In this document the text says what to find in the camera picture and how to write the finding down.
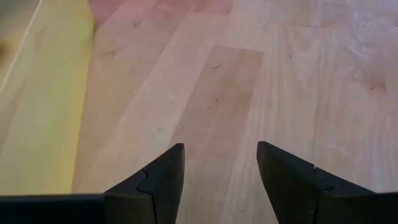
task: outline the wooden floor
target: wooden floor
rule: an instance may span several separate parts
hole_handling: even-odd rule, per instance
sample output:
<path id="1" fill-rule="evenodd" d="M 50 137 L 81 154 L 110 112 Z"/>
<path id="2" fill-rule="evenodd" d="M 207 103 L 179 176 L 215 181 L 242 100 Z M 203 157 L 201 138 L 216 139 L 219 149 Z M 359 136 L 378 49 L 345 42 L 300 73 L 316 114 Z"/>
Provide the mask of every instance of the wooden floor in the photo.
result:
<path id="1" fill-rule="evenodd" d="M 98 20 L 74 192 L 176 142 L 177 223 L 277 223 L 256 144 L 398 190 L 396 0 L 91 0 Z"/>

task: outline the yellow object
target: yellow object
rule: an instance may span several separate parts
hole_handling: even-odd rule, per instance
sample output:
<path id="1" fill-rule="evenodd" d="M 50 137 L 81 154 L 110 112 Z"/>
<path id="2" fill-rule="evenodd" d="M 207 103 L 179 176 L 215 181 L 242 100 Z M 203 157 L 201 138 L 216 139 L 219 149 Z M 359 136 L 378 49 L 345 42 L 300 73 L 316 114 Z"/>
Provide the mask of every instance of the yellow object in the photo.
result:
<path id="1" fill-rule="evenodd" d="M 0 195 L 70 193 L 94 29 L 87 0 L 0 7 Z"/>

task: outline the wood grain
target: wood grain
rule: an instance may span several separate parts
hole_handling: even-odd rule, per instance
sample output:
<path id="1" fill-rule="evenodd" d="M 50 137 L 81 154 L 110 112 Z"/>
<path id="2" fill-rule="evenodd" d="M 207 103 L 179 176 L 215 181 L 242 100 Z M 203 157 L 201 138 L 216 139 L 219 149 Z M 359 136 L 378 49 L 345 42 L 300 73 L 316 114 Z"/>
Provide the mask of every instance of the wood grain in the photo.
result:
<path id="1" fill-rule="evenodd" d="M 397 26 L 395 0 L 126 0 L 96 33 L 74 191 L 184 142 L 177 223 L 277 223 L 258 141 L 398 190 Z"/>

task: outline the yellow surface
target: yellow surface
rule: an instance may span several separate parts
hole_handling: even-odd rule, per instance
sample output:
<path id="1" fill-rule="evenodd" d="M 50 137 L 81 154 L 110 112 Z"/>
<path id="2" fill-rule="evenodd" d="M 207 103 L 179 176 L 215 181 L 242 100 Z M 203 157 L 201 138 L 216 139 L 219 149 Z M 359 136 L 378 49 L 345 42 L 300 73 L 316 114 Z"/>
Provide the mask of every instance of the yellow surface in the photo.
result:
<path id="1" fill-rule="evenodd" d="M 94 21 L 85 0 L 41 0 L 0 87 L 0 194 L 72 187 Z"/>

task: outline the black plastic part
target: black plastic part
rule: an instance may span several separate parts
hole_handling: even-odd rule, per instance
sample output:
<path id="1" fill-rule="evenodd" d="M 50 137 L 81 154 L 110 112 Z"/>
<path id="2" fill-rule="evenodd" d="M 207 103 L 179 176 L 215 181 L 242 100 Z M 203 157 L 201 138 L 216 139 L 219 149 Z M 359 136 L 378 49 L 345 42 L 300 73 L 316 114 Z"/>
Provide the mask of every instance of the black plastic part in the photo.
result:
<path id="1" fill-rule="evenodd" d="M 103 194 L 0 197 L 0 223 L 175 223 L 183 176 L 176 144 Z"/>
<path id="2" fill-rule="evenodd" d="M 280 224 L 398 223 L 397 193 L 375 194 L 267 142 L 257 162 Z"/>

